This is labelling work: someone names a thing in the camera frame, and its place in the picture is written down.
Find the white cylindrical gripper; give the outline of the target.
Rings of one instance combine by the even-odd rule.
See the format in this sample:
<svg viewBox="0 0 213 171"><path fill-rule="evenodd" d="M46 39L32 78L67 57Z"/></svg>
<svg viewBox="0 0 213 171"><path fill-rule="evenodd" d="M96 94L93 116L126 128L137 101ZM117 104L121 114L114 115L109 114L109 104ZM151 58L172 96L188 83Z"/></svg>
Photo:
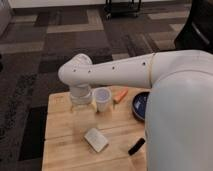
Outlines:
<svg viewBox="0 0 213 171"><path fill-rule="evenodd" d="M83 84L78 86L70 86L70 98L72 100L71 112L76 110L77 104L89 104L92 101L92 92L89 84ZM95 112L94 103L90 103L89 108Z"/></svg>

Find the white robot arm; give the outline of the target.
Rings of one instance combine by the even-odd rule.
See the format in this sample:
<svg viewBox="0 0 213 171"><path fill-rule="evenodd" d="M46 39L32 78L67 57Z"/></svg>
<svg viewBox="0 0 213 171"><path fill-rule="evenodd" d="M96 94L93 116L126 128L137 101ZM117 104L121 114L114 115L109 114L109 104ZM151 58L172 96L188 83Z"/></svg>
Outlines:
<svg viewBox="0 0 213 171"><path fill-rule="evenodd" d="M147 171L213 171L213 54L167 51L94 64L80 53L58 77L75 100L91 84L148 88Z"/></svg>

